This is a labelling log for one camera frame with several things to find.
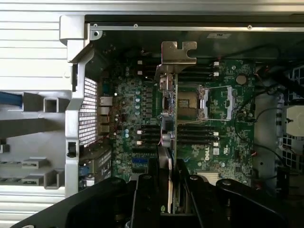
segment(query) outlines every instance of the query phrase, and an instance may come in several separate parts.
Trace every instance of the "electronic component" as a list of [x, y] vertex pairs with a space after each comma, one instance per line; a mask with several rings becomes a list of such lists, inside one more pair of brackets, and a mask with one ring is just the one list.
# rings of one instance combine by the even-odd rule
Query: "electronic component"
[[204, 176], [212, 185], [215, 185], [219, 180], [219, 174], [217, 172], [200, 171], [197, 175]]
[[113, 97], [112, 96], [101, 96], [99, 98], [99, 106], [112, 106]]
[[100, 133], [109, 133], [110, 132], [110, 126], [109, 125], [100, 125], [99, 126], [99, 132]]
[[135, 164], [148, 163], [148, 159], [146, 159], [146, 158], [132, 158], [132, 163], [135, 163]]
[[174, 123], [171, 116], [164, 116], [162, 118], [162, 129], [164, 131], [173, 131], [174, 130]]
[[[212, 94], [215, 93], [214, 90], [219, 90], [219, 94], [226, 95], [226, 100], [222, 105], [223, 112], [220, 115], [215, 115], [212, 113], [211, 106], [218, 106], [219, 103], [213, 98]], [[218, 86], [204, 88], [199, 86], [199, 115], [198, 119], [209, 119], [209, 120], [226, 120], [232, 119], [232, 110], [234, 107], [234, 98], [232, 95], [232, 86]]]
[[236, 77], [236, 82], [243, 86], [244, 84], [247, 83], [247, 76], [245, 74], [239, 74], [237, 77]]
[[110, 108], [109, 107], [99, 107], [100, 115], [109, 115]]
[[93, 174], [97, 182], [102, 181], [111, 171], [111, 158], [112, 148], [109, 145], [92, 145], [85, 148], [84, 155], [79, 158], [80, 171]]

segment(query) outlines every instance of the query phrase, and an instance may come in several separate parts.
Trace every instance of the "aluminum panel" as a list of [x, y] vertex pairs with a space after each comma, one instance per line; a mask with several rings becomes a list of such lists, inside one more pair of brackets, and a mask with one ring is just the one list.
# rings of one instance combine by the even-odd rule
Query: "aluminum panel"
[[15, 223], [64, 199], [65, 188], [46, 190], [32, 186], [0, 185], [0, 227]]
[[62, 11], [62, 12], [107, 12], [107, 11], [162, 11], [180, 13], [197, 12], [300, 12], [304, 11], [302, 0], [2, 0], [0, 9], [11, 11]]

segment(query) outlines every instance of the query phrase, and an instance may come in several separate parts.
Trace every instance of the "green circuit board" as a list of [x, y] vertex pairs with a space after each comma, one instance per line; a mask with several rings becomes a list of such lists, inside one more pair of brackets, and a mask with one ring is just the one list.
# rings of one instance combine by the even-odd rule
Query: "green circuit board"
[[[237, 181], [249, 184], [249, 179], [244, 175], [250, 175], [252, 168], [252, 160], [250, 151], [252, 150], [254, 139], [254, 124], [248, 120], [252, 119], [255, 112], [255, 101], [251, 100], [242, 112], [237, 115], [237, 132], [240, 136], [246, 138], [244, 142], [235, 133], [234, 120], [236, 110], [244, 101], [250, 100], [255, 91], [255, 78], [253, 75], [255, 69], [254, 64], [244, 64], [243, 61], [225, 60], [220, 64], [220, 76], [223, 80], [220, 83], [206, 83], [205, 88], [213, 89], [211, 115], [214, 119], [226, 117], [227, 88], [221, 86], [232, 86], [233, 94], [233, 111], [230, 121], [218, 120], [202, 120], [192, 124], [201, 124], [206, 126], [214, 126], [219, 132], [218, 146], [204, 145], [182, 145], [178, 147], [177, 154], [179, 158], [183, 158], [190, 172], [204, 173], [216, 172], [220, 178], [232, 178]], [[247, 75], [247, 82], [239, 85], [236, 77], [239, 74]], [[179, 91], [196, 92], [196, 87], [179, 86]], [[181, 117], [182, 122], [191, 123], [191, 118]]]
[[[110, 76], [104, 80], [107, 92], [102, 95], [112, 95], [114, 91], [117, 96], [113, 98], [113, 106], [110, 111], [110, 140], [113, 145], [112, 175], [129, 180], [133, 173], [145, 172], [147, 163], [134, 163], [134, 158], [147, 160], [156, 156], [156, 146], [151, 145], [151, 151], [137, 153], [134, 148], [137, 145], [137, 130], [142, 125], [160, 125], [157, 116], [162, 112], [162, 92], [158, 90], [158, 84], [153, 81], [142, 80], [131, 70], [130, 64], [117, 65], [110, 72]], [[248, 100], [254, 93], [255, 65], [243, 63], [239, 60], [224, 60], [220, 63], [219, 77], [217, 82], [205, 83], [204, 88], [214, 88], [209, 94], [209, 117], [221, 119], [227, 117], [227, 106], [232, 106], [231, 120], [206, 120], [199, 119], [194, 115], [183, 115], [178, 113], [178, 125], [200, 124], [216, 127], [220, 140], [217, 146], [205, 145], [178, 145], [177, 156], [182, 158], [190, 173], [201, 172], [218, 173], [219, 178], [232, 178], [249, 184], [249, 179], [244, 175], [251, 172], [252, 160], [250, 150], [254, 139], [254, 124], [248, 119], [254, 116], [254, 100], [250, 101], [238, 115], [236, 126], [239, 134], [247, 138], [247, 142], [241, 141], [235, 134], [234, 118], [236, 110], [244, 101]], [[239, 74], [247, 75], [247, 81], [243, 85], [236, 82]], [[227, 87], [232, 88], [233, 104], [227, 100]], [[189, 107], [190, 101], [183, 96], [197, 94], [199, 85], [179, 85], [178, 106]], [[115, 121], [116, 116], [122, 116], [119, 123]]]

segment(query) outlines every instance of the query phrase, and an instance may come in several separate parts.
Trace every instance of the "cable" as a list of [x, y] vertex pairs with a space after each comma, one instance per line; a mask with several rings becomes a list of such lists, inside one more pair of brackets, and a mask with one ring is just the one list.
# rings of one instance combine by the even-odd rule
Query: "cable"
[[157, 118], [159, 118], [161, 120], [161, 139], [160, 139], [160, 141], [157, 144], [159, 146], [162, 143], [162, 115], [158, 115]]
[[274, 150], [270, 149], [269, 147], [266, 147], [266, 146], [257, 144], [257, 143], [254, 143], [253, 145], [254, 145], [254, 146], [257, 146], [257, 147], [260, 147], [260, 148], [263, 148], [263, 149], [268, 150], [269, 152], [273, 153], [275, 156], [277, 156], [277, 158], [282, 162], [282, 164], [283, 164], [285, 167], [288, 167], [288, 166], [286, 165], [284, 159], [283, 159], [277, 152], [275, 152]]
[[276, 107], [276, 108], [267, 108], [267, 109], [261, 111], [261, 112], [257, 115], [257, 117], [256, 117], [256, 119], [255, 119], [255, 122], [258, 121], [258, 119], [260, 118], [260, 116], [261, 116], [263, 113], [265, 113], [265, 112], [267, 112], [267, 111], [270, 111], [270, 110], [283, 110], [283, 109], [282, 109], [282, 108], [278, 108], [278, 107]]
[[220, 59], [224, 59], [224, 58], [229, 58], [229, 57], [234, 57], [234, 56], [239, 56], [248, 52], [253, 52], [259, 49], [263, 49], [263, 48], [268, 48], [268, 49], [275, 49], [277, 51], [277, 58], [280, 58], [282, 55], [281, 49], [279, 48], [279, 46], [274, 45], [274, 44], [263, 44], [263, 45], [259, 45], [259, 46], [255, 46], [255, 47], [251, 47], [249, 49], [246, 50], [242, 50], [242, 51], [237, 51], [231, 54], [227, 54], [225, 56], [222, 56]]

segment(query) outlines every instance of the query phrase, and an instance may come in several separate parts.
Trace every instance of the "perforated metal panel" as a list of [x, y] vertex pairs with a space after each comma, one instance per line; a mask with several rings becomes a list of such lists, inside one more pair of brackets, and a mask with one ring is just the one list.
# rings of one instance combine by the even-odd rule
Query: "perforated metal panel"
[[[297, 67], [289, 73], [289, 78], [293, 81], [297, 81], [300, 85], [304, 86], [304, 66]], [[297, 94], [288, 91], [287, 96], [285, 96], [285, 101], [290, 102], [295, 99], [302, 99], [302, 97]], [[286, 149], [283, 150], [283, 159], [286, 161], [286, 164], [299, 171], [304, 171], [304, 137], [295, 137], [288, 134], [283, 135], [283, 146], [285, 148], [291, 149], [292, 151]]]
[[85, 98], [79, 110], [79, 143], [85, 147], [97, 140], [97, 82], [85, 78]]

